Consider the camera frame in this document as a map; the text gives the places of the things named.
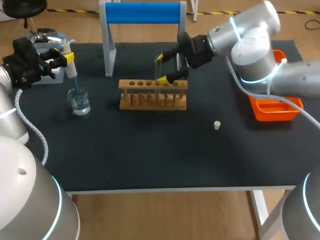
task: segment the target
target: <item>orange container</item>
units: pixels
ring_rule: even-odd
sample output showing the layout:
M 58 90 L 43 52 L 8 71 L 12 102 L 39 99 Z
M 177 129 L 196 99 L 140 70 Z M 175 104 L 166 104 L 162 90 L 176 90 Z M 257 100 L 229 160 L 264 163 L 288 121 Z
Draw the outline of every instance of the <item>orange container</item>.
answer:
M 273 50 L 273 54 L 277 63 L 286 58 L 286 55 L 277 49 Z M 291 121 L 300 113 L 294 107 L 276 99 L 255 99 L 252 96 L 249 96 L 249 99 L 255 118 L 261 122 Z M 300 98 L 286 97 L 286 99 L 304 108 Z

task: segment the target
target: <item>black table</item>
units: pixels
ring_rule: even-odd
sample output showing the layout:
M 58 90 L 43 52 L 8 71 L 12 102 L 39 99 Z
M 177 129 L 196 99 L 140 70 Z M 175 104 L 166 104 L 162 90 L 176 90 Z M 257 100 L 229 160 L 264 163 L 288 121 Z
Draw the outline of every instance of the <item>black table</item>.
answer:
M 289 62 L 301 60 L 293 41 L 272 45 Z M 45 166 L 66 191 L 294 186 L 317 165 L 318 130 L 301 115 L 285 123 L 256 121 L 223 59 L 190 71 L 187 111 L 120 111 L 119 79 L 155 79 L 155 56 L 173 46 L 118 43 L 113 77 L 106 78 L 102 45 L 73 44 L 91 106 L 85 117 L 72 115 L 68 79 L 22 94 L 22 111 L 48 142 Z M 175 66 L 164 64 L 163 74 Z M 320 119 L 318 101 L 303 104 Z M 41 160 L 42 144 L 29 132 L 27 147 Z

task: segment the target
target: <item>yellow-black tape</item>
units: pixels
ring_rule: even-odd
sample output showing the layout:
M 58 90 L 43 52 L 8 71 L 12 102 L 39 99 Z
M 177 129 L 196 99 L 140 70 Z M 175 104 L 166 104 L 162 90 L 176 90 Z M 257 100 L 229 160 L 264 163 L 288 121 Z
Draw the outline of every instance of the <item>yellow-black tape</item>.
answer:
M 90 10 L 73 10 L 73 9 L 46 9 L 45 12 L 51 13 L 81 13 L 81 14 L 98 14 L 97 11 Z M 199 11 L 198 15 L 229 15 L 233 16 L 241 13 L 241 11 Z M 278 14 L 319 14 L 320 11 L 277 11 Z M 187 15 L 193 15 L 192 12 L 187 12 Z
M 45 12 L 50 13 L 80 13 L 80 14 L 98 14 L 97 11 L 73 10 L 73 9 L 46 9 Z

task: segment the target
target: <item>test tube rack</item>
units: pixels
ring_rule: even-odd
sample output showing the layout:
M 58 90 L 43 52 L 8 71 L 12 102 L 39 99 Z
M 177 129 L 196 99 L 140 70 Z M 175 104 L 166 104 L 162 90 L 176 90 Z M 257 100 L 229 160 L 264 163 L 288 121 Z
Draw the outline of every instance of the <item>test tube rack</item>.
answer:
M 186 80 L 177 80 L 172 84 L 160 84 L 156 80 L 119 80 L 119 89 L 123 91 L 120 110 L 187 110 Z M 147 93 L 128 90 L 144 90 Z M 166 90 L 173 93 L 160 93 Z

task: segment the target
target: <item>blue bar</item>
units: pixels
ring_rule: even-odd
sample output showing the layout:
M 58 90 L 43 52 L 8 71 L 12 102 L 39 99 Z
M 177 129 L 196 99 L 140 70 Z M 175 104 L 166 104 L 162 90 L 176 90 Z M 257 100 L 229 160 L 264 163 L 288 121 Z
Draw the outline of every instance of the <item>blue bar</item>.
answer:
M 179 24 L 180 2 L 106 2 L 108 24 Z

